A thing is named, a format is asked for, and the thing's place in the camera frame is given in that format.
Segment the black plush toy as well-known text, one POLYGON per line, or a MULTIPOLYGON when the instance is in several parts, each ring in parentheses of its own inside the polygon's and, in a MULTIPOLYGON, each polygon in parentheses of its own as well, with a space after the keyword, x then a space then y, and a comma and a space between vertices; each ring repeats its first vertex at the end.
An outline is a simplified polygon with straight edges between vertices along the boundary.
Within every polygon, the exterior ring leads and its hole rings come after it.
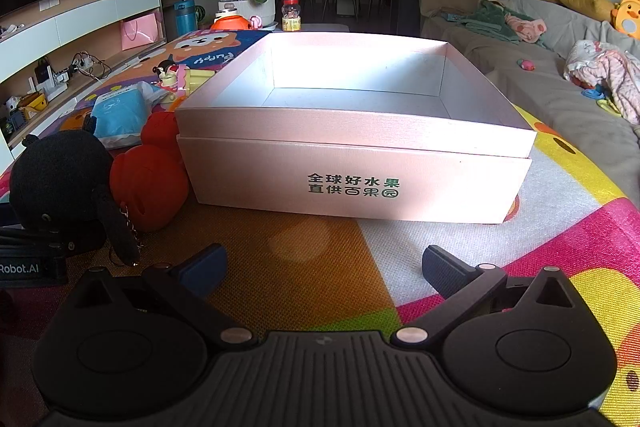
POLYGON ((140 246, 112 194, 114 158, 95 131, 89 115, 79 129, 27 135, 10 173, 11 211, 30 237, 65 257, 110 245, 120 263, 134 267, 140 246))

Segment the red plush toy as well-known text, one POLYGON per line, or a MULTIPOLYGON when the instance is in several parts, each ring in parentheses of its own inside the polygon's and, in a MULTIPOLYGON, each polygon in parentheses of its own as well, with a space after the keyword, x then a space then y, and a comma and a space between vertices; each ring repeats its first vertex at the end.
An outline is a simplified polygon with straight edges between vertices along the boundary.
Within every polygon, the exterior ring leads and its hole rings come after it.
POLYGON ((138 231, 166 227, 189 195, 178 132, 174 113, 153 113, 142 128, 141 144, 114 159, 112 195, 138 231))

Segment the blue wet wipes pack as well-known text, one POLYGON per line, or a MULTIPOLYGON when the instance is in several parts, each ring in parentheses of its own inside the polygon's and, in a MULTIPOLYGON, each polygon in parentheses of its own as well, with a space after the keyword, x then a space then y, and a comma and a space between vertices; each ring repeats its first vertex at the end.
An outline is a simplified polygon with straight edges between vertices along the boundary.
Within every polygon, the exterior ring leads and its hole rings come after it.
POLYGON ((168 94, 167 90, 145 81, 101 94, 91 112, 96 118, 93 134, 107 150, 139 145, 152 108, 168 94))

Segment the colourful cartoon play mat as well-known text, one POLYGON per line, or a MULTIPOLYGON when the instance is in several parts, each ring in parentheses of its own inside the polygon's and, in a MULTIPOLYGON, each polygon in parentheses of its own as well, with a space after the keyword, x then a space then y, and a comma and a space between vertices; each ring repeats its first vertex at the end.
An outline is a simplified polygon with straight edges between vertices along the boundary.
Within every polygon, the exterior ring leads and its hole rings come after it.
POLYGON ((48 426, 638 424, 638 209, 448 43, 195 31, 1 194, 48 426))

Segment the pink cardboard box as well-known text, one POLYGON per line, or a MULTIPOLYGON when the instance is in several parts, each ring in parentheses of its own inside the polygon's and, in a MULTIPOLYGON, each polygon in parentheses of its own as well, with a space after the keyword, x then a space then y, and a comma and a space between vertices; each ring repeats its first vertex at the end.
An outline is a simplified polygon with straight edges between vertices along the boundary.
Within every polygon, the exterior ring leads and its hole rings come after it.
POLYGON ((186 99, 199 202, 305 215, 499 223, 535 130, 451 44, 275 32, 186 99))

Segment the white tv cabinet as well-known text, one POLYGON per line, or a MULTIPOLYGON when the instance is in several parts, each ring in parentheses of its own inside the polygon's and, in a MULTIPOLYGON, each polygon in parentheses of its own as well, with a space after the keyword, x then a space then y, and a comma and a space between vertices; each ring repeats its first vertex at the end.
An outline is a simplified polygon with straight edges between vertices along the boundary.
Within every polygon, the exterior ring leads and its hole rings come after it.
MULTIPOLYGON (((70 66, 73 58, 87 52, 108 65, 107 72, 116 72, 120 65, 152 49, 139 46, 124 50, 120 45, 119 24, 148 13, 162 17, 160 0, 96 0, 40 20, 16 34, 1 40, 1 100, 24 94, 30 89, 29 79, 35 77, 35 67, 44 58, 59 72, 70 66)), ((58 116, 72 109, 85 93, 96 85, 102 69, 90 76, 76 74, 68 88, 50 102, 11 139, 1 140, 1 167, 9 167, 22 151, 26 134, 47 129, 58 116)))

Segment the pink paper bag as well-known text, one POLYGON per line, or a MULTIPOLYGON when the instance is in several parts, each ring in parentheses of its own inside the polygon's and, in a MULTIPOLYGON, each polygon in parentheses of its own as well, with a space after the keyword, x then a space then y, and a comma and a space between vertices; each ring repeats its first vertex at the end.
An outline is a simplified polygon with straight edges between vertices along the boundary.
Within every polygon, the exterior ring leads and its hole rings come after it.
POLYGON ((160 20, 156 11, 139 15, 119 23, 120 47, 123 51, 156 43, 162 38, 160 20))

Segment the grey sofa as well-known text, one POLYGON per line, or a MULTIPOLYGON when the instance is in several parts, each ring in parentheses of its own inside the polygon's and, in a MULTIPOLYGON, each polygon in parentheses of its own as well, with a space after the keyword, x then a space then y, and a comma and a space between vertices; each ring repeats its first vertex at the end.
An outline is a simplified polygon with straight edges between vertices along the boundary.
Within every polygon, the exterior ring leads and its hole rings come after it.
POLYGON ((515 105, 563 135, 633 202, 639 202, 639 128, 582 95, 564 77, 570 50, 580 40, 612 44, 633 56, 639 41, 564 6, 542 0, 497 0, 516 16, 543 20, 536 43, 502 41, 445 20, 471 15, 480 0, 419 0, 420 35, 445 40, 460 51, 515 105))

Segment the pink baby clothes pile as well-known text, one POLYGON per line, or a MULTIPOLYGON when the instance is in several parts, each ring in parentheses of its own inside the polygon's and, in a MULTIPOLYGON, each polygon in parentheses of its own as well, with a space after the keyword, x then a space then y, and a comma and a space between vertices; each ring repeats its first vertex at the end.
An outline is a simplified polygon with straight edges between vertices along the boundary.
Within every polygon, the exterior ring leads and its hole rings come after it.
POLYGON ((579 40, 565 61, 563 76, 582 89, 598 90, 629 124, 639 124, 639 60, 617 46, 579 40))

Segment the orange round toy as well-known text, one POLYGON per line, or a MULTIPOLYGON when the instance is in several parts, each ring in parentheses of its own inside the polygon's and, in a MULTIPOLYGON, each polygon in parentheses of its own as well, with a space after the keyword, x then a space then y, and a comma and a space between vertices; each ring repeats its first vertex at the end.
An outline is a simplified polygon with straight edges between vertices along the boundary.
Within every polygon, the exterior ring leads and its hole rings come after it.
POLYGON ((259 16, 245 18, 236 9, 222 10, 216 13, 210 28, 221 31, 257 30, 262 29, 262 19, 259 16))

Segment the blue water bottle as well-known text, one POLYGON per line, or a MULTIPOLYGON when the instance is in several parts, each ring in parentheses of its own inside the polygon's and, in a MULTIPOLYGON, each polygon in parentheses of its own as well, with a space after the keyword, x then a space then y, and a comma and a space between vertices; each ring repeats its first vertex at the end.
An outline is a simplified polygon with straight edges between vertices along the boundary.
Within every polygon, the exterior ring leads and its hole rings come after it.
POLYGON ((177 35, 183 36, 198 29, 198 18, 193 0, 182 0, 174 4, 177 35))

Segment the red lid snack jar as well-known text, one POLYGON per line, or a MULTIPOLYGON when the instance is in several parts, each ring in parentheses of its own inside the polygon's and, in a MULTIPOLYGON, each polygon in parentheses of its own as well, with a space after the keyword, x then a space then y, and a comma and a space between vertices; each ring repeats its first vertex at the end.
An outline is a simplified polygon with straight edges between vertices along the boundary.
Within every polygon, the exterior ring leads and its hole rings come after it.
POLYGON ((300 31, 302 29, 301 12, 302 9, 298 0, 284 0, 282 3, 282 30, 300 31))

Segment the green cloth on sofa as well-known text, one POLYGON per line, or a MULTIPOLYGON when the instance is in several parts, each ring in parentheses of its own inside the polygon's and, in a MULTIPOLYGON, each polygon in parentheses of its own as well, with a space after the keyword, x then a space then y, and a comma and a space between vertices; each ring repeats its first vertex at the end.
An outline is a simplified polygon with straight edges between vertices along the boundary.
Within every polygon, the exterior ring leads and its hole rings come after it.
POLYGON ((532 20, 527 15, 507 8, 497 0, 480 0, 471 14, 456 14, 442 10, 440 16, 447 22, 462 26, 474 34, 512 43, 526 42, 527 37, 522 30, 517 31, 508 23, 508 17, 513 16, 524 22, 532 20))

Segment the yellow duck plush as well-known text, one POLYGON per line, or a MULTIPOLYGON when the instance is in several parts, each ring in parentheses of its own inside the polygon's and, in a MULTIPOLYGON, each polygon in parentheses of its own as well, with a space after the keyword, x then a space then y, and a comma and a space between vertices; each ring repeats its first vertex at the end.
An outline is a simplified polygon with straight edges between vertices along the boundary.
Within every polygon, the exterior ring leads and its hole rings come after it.
POLYGON ((640 0, 622 0, 612 9, 614 28, 622 34, 640 39, 640 0))

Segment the black hair doll keychain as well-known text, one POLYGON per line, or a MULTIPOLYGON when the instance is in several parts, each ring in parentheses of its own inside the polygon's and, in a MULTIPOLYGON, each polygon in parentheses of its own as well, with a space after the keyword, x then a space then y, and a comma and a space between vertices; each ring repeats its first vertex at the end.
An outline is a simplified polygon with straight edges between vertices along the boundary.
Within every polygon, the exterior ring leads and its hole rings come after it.
POLYGON ((178 65, 173 60, 163 60, 152 68, 160 82, 174 84, 177 82, 178 65))

